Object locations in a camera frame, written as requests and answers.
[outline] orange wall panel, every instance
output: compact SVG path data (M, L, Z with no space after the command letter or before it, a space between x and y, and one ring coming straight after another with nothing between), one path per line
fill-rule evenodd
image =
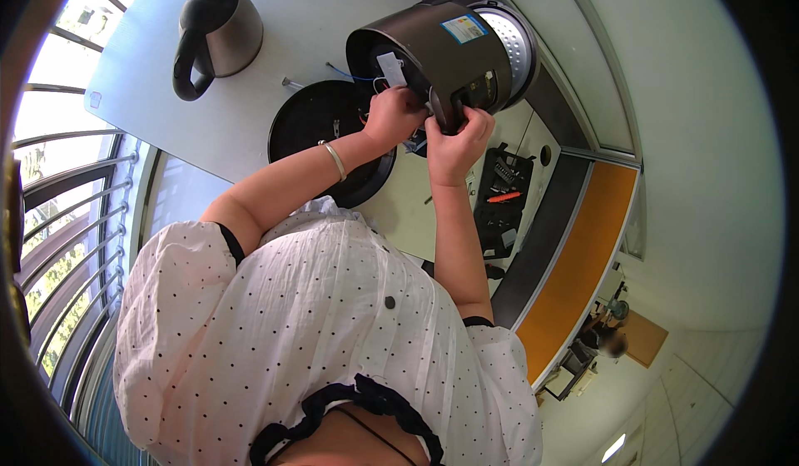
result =
M594 162L583 203L554 268L516 334L527 354L527 377L535 379L558 354L593 298L633 197L638 172Z

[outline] blue wire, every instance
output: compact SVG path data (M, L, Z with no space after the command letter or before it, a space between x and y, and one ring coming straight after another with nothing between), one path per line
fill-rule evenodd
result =
M328 67L331 67L335 72L337 72L337 73L339 73L341 75L347 76L348 78L360 79L361 81L373 81L374 80L374 78L359 78L358 76L353 76L352 74L347 74L346 72L341 71L338 67L334 66L330 62L325 62L325 65L328 66Z

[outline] woman's left hand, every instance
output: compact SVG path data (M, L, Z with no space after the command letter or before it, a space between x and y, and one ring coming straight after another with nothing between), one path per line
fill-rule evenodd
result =
M372 97L364 132L384 152L405 141L422 126L427 109L407 87L391 87Z

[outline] black tool kit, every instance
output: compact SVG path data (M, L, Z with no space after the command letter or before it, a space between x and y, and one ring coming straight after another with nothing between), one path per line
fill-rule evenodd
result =
M522 158L506 152L506 147L503 143L486 151L474 204L474 222L486 260L511 256L533 174L535 156Z

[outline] hand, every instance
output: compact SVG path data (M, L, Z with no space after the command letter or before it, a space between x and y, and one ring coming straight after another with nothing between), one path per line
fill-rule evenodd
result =
M364 132L388 152L422 126L427 109L406 87L391 87L372 96Z
M494 132L494 117L480 109L464 106L466 122L455 136L441 133L435 118L424 123L427 132L427 169L432 186L462 186L466 174L486 151Z

